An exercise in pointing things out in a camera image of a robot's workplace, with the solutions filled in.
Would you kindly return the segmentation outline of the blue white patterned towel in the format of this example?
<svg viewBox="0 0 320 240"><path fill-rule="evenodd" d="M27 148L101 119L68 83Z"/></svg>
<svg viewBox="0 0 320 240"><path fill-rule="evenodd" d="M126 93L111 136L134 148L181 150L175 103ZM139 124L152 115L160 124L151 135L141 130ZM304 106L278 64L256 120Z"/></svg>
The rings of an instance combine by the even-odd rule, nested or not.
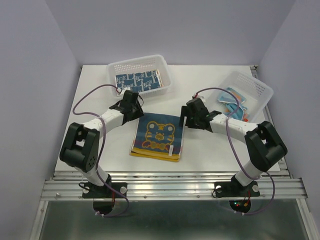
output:
<svg viewBox="0 0 320 240"><path fill-rule="evenodd" d="M130 87L133 92L147 92L162 88L164 85L158 70L124 73L115 76L118 88Z"/></svg>

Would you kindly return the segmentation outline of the light blue orange towel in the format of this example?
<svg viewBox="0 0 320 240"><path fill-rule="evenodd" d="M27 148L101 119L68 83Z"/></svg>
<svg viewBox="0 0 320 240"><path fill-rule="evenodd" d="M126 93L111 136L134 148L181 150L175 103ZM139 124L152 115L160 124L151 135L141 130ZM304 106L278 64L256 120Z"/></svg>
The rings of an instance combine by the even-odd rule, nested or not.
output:
<svg viewBox="0 0 320 240"><path fill-rule="evenodd" d="M244 106L244 103L246 102L247 98L244 97L241 93L239 93L238 91L236 91L235 89L233 89L231 87L227 87L225 90L230 92L232 95L234 95L238 99L238 102L239 102L238 110L234 114L232 114L231 117L233 119L248 122L249 121L248 120L249 114L247 113L248 108L246 106ZM238 106L237 101L235 100L235 98L232 95L230 95L229 93L227 93L225 91L222 91L217 98L217 101L220 104L224 105L224 107L225 107L224 114L226 116L228 116L231 112L236 110L236 108Z"/></svg>

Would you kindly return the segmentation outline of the yellow patterned towel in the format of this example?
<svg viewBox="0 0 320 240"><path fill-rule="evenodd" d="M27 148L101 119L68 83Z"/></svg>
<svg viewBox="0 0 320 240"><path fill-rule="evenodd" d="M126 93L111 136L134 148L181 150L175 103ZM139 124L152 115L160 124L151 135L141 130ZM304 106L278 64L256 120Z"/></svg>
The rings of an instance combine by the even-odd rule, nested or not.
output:
<svg viewBox="0 0 320 240"><path fill-rule="evenodd" d="M146 112L138 119L130 155L179 162L183 149L183 127L174 115Z"/></svg>

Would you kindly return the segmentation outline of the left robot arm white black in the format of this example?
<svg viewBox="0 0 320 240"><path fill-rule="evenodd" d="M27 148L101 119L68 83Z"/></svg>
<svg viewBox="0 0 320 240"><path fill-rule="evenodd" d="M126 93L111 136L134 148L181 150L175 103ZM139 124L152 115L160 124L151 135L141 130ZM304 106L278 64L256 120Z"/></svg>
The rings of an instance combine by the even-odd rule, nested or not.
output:
<svg viewBox="0 0 320 240"><path fill-rule="evenodd" d="M131 90L125 90L121 100L109 107L102 115L98 115L86 123L73 122L69 125L59 159L68 166L79 171L88 182L82 189L83 198L112 198L117 190L112 187L111 176L99 166L103 147L99 147L100 139L106 143L106 134L127 122L136 120L144 115L140 95Z"/></svg>

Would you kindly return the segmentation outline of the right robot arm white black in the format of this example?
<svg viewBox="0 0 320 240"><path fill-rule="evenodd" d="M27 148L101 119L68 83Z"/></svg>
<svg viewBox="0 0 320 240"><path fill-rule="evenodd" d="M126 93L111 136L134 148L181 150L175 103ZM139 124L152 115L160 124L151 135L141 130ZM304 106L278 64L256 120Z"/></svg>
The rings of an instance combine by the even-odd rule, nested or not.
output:
<svg viewBox="0 0 320 240"><path fill-rule="evenodd" d="M250 123L229 118L219 111L210 112L199 98L181 107L179 125L226 135L246 145L249 160L229 181L214 183L213 197L240 198L260 196L257 180L287 153L288 149L275 127L268 121Z"/></svg>

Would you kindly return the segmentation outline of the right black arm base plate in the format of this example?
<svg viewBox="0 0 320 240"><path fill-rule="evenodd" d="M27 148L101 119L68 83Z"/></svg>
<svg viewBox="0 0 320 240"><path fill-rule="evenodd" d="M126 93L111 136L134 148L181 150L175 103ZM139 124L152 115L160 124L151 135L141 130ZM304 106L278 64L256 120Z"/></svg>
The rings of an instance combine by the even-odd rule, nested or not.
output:
<svg viewBox="0 0 320 240"><path fill-rule="evenodd" d="M260 189L256 181L251 182L248 186L232 181L218 181L214 183L212 191L214 198L244 198L244 197L259 197Z"/></svg>

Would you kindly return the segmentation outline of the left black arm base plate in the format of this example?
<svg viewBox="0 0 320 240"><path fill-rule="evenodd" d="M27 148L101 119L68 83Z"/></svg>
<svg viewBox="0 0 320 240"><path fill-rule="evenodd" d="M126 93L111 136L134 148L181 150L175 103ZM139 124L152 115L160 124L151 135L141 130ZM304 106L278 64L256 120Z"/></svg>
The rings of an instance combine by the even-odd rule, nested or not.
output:
<svg viewBox="0 0 320 240"><path fill-rule="evenodd" d="M121 198L106 186L96 186L90 182L80 182L78 184L82 188L82 198L84 199L111 199L112 196L115 198Z"/></svg>

